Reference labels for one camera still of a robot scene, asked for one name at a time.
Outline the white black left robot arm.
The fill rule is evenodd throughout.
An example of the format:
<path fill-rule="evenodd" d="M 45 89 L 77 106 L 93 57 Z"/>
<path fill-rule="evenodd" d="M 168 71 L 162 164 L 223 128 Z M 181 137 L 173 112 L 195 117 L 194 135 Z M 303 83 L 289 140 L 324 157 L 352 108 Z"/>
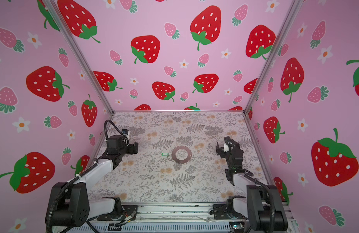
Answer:
<path fill-rule="evenodd" d="M 106 143 L 106 151 L 94 160 L 90 168 L 68 182 L 52 187 L 45 217 L 48 233 L 55 226 L 64 227 L 67 232 L 97 217 L 119 219 L 125 216 L 120 198 L 105 197 L 90 201 L 88 192 L 106 174 L 117 168 L 126 154 L 137 154 L 139 144 L 129 142 L 126 129 L 121 135 L 108 137 Z"/>

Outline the clear acrylic keyring holder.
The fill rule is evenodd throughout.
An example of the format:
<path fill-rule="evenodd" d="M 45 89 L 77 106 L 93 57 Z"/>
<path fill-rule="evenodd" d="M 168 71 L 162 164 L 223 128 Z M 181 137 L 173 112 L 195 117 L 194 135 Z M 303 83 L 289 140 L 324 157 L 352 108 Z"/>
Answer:
<path fill-rule="evenodd" d="M 193 157 L 191 149 L 187 146 L 177 146 L 171 153 L 171 158 L 177 164 L 186 164 Z"/>

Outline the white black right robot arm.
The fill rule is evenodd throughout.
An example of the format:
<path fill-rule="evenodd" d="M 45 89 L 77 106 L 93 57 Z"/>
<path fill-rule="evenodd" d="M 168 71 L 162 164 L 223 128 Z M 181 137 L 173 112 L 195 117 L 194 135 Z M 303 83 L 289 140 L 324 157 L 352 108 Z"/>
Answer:
<path fill-rule="evenodd" d="M 209 214 L 215 219 L 243 218 L 243 226 L 233 226 L 233 233 L 285 233 L 288 218 L 278 188 L 264 184 L 243 168 L 244 151 L 240 144 L 226 136 L 222 147 L 216 145 L 216 154 L 227 162 L 227 180 L 245 195 L 228 197 L 224 205 L 214 205 Z"/>

